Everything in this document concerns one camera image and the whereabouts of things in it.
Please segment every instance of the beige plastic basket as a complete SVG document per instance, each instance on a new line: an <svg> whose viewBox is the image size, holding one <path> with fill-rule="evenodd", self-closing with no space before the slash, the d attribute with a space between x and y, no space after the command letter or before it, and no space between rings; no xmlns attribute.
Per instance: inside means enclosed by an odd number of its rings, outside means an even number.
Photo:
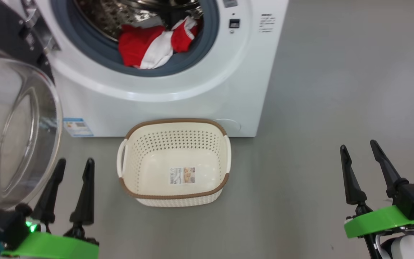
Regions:
<svg viewBox="0 0 414 259"><path fill-rule="evenodd" d="M228 181L230 139L206 119L140 123L119 146L116 166L124 189L144 205L207 204Z"/></svg>

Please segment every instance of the white washing machine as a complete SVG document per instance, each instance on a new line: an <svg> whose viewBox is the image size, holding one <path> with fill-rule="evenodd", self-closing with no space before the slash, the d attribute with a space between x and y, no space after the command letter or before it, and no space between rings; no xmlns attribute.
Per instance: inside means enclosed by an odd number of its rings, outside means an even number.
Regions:
<svg viewBox="0 0 414 259"><path fill-rule="evenodd" d="M143 121L208 118L229 136L255 136L288 0L198 1L204 28L190 51L150 70L125 67L117 43L87 22L74 0L36 1L31 14L40 14L53 36L42 62L51 67L65 129L122 137ZM30 24L26 4L5 2Z"/></svg>

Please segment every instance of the perforated basket wall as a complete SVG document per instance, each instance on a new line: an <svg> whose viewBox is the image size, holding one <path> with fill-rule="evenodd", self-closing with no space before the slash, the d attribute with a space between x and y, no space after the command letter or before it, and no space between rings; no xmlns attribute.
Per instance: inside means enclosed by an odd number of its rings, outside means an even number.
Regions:
<svg viewBox="0 0 414 259"><path fill-rule="evenodd" d="M229 177L230 163L230 141L220 125L203 119L176 119L134 127L120 146L117 169L125 190L141 203L178 207L217 199ZM178 164L208 167L208 178L171 185L164 179L165 170Z"/></svg>

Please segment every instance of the floor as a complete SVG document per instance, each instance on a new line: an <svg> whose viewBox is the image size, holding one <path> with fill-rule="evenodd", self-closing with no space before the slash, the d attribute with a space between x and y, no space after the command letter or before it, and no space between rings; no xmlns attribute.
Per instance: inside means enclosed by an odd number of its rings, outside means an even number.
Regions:
<svg viewBox="0 0 414 259"><path fill-rule="evenodd" d="M96 162L101 258L368 258L343 229L339 148L346 144L368 205L391 204L369 140L414 182L414 1L294 0L276 54L258 136L236 138L220 198L193 208L140 205L117 181L121 139L73 139L56 204L70 227L88 157Z"/></svg>

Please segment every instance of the white handle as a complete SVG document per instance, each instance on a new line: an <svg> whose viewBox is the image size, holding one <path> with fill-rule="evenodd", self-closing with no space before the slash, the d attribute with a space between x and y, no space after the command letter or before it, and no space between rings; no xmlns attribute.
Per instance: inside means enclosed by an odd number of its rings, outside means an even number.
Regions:
<svg viewBox="0 0 414 259"><path fill-rule="evenodd" d="M127 142L127 139L124 139L121 142L121 145L119 146L119 149L118 149L117 159L116 159L116 169L118 171L119 178L122 178L122 151L124 151L126 142Z"/></svg>
<svg viewBox="0 0 414 259"><path fill-rule="evenodd" d="M228 152L228 162L227 162L227 166L226 166L226 173L229 173L231 171L231 141L230 138L228 138L228 136L225 136L225 141L226 141L226 149Z"/></svg>

